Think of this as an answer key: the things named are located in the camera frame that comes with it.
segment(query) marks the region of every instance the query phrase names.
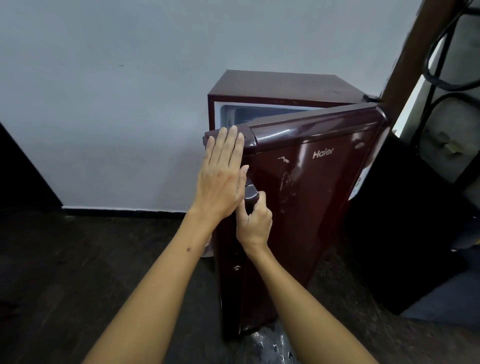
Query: floor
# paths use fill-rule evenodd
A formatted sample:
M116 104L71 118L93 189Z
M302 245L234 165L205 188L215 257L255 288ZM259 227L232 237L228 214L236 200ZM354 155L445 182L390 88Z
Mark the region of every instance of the floor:
M15 213L0 217L0 362L79 363L179 226L178 220ZM348 244L321 262L310 292L380 363L478 363L480 334L390 314L352 273ZM166 364L299 363L281 327L220 337L211 258L188 286Z

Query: left hand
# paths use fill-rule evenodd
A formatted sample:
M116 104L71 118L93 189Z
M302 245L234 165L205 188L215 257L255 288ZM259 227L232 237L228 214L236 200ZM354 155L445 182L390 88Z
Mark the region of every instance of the left hand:
M215 226L230 216L245 196L248 165L240 168L244 138L237 127L222 128L216 141L208 138L198 173L197 193L190 212L211 219Z

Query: right hand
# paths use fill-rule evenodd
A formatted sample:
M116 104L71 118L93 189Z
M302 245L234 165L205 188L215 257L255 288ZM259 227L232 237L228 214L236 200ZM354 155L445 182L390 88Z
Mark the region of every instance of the right hand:
M253 212L248 215L245 201L237 207L237 240L251 259L255 255L268 251L267 240L272 227L272 212L267 208L265 192L259 191Z

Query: black baseboard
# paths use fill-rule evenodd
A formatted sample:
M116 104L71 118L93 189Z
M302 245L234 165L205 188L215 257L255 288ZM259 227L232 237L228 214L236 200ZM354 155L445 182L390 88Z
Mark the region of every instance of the black baseboard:
M64 208L66 215L70 216L94 216L103 218L166 218L170 220L182 220L184 212L145 211L145 210L106 210L93 208Z

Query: maroon refrigerator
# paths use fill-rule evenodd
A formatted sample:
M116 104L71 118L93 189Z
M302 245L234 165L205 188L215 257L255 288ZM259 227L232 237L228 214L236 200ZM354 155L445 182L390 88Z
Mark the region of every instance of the maroon refrigerator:
M380 105L343 105L279 113L274 104L266 107L273 110L266 110L234 103L223 115L220 110L216 114L223 122L230 120L227 127L236 124L245 136L242 164L250 165L246 205L252 208L256 191L266 192L273 213L268 246L303 286L331 244L390 130ZM218 129L205 133L204 143L217 134ZM235 235L234 213L212 236L226 339L276 318L268 291Z

